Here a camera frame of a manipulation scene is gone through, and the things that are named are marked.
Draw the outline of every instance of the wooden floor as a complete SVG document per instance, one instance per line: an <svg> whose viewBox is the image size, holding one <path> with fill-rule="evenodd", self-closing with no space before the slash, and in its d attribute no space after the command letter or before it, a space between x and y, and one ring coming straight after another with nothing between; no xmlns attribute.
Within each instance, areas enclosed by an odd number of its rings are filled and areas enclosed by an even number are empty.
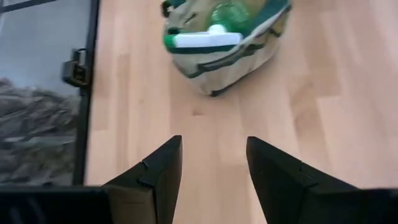
<svg viewBox="0 0 398 224"><path fill-rule="evenodd" d="M162 45L160 0L103 0L87 184L183 136L174 223L264 223L257 136L358 187L398 187L398 1L296 0L279 53L224 95L200 95Z"/></svg>

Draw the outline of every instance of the green bottle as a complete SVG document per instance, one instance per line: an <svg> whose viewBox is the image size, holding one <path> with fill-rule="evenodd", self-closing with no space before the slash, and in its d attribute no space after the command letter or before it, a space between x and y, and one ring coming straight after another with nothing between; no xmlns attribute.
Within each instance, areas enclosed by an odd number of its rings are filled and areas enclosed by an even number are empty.
<svg viewBox="0 0 398 224"><path fill-rule="evenodd" d="M249 27L250 13L239 0L221 1L213 10L210 25L222 25L228 32L245 33Z"/></svg>

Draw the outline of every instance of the glass door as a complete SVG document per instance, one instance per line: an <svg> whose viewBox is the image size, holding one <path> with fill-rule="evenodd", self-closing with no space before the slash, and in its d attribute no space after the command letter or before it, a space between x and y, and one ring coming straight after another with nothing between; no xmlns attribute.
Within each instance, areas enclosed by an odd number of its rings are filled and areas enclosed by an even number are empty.
<svg viewBox="0 0 398 224"><path fill-rule="evenodd" d="M0 185L83 181L97 11L94 0L0 0ZM73 49L80 89L61 79Z"/></svg>

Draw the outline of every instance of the bag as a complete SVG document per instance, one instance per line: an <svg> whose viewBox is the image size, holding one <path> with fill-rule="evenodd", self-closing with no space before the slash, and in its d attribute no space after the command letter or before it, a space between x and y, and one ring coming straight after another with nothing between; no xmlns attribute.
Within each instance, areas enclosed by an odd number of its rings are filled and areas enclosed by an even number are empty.
<svg viewBox="0 0 398 224"><path fill-rule="evenodd" d="M240 44L225 47L169 49L176 67L206 95L224 92L276 52L292 5L290 0L242 0L254 15ZM165 1L164 35L207 30L214 0Z"/></svg>

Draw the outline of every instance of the light beige bag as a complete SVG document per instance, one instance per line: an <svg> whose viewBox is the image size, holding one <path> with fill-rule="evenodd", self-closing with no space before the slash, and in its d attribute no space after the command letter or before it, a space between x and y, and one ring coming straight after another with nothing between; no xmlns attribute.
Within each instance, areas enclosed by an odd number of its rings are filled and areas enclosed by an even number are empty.
<svg viewBox="0 0 398 224"><path fill-rule="evenodd" d="M276 52L289 18L290 0L244 0L254 13L253 28L228 51L219 47L169 50L177 68L204 94L216 96L268 61ZM188 0L169 14L165 34L176 29L198 32L207 29L209 15L218 1Z"/></svg>

